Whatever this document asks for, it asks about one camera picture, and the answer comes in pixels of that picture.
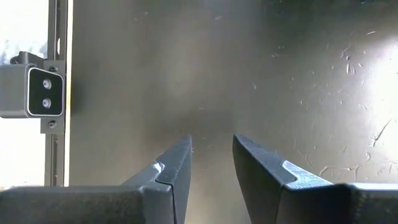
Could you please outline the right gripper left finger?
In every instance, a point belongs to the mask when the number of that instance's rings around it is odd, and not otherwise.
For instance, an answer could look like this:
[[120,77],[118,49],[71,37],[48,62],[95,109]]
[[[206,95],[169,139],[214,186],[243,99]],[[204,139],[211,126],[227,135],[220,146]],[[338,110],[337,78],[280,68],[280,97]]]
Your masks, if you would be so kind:
[[184,224],[192,138],[184,136],[121,185],[0,192],[0,224]]

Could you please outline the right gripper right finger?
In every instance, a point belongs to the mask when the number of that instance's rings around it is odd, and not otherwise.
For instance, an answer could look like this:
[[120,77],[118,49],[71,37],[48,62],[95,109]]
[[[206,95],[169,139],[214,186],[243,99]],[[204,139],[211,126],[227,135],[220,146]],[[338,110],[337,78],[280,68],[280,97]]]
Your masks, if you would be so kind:
[[233,159],[252,224],[398,224],[398,184],[332,184],[243,135]]

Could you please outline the black aluminium table frame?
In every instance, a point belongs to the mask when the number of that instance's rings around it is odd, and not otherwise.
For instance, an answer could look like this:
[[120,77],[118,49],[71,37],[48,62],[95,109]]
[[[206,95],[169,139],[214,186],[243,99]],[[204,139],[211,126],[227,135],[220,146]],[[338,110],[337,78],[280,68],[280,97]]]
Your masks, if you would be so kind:
[[45,135],[44,185],[68,186],[70,165],[70,105],[73,0],[49,0],[47,59],[44,69],[64,78],[63,112],[40,120]]

